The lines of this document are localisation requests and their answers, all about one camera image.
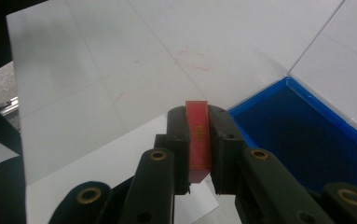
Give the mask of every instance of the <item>brass screw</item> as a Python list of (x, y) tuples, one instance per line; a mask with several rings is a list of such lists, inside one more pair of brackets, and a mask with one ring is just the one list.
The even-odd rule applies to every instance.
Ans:
[(339, 189), (337, 191), (338, 196), (346, 203), (357, 206), (357, 192), (351, 189)]
[(76, 200), (82, 204), (94, 203), (102, 196), (102, 191), (97, 187), (82, 189), (77, 195)]
[(268, 153), (262, 150), (254, 149), (251, 151), (251, 155), (260, 161), (265, 161), (268, 159)]
[(151, 153), (151, 159), (153, 161), (162, 161), (164, 159), (166, 159), (167, 154), (164, 151), (154, 151)]

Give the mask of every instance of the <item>red rectangular object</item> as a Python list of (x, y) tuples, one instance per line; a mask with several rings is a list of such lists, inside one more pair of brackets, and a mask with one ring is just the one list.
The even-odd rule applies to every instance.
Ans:
[(190, 132), (189, 182), (200, 183), (211, 171), (207, 101), (186, 101), (186, 119)]

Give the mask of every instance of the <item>red block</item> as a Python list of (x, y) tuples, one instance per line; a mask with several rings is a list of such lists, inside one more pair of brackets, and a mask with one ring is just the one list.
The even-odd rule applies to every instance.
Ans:
[(186, 101), (186, 119), (190, 132), (189, 182), (200, 183), (211, 171), (207, 101)]

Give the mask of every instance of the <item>white table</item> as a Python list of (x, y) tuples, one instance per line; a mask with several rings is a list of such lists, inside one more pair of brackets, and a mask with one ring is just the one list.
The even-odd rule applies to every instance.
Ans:
[(27, 186), (185, 100), (228, 109), (261, 91), (340, 3), (54, 0), (9, 15)]

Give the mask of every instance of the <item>gray floor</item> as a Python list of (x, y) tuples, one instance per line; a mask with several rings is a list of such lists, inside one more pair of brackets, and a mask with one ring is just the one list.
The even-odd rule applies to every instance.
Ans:
[[(13, 63), (8, 63), (0, 68), (0, 105), (18, 96)], [(5, 118), (17, 129), (21, 129), (19, 111), (12, 112)]]

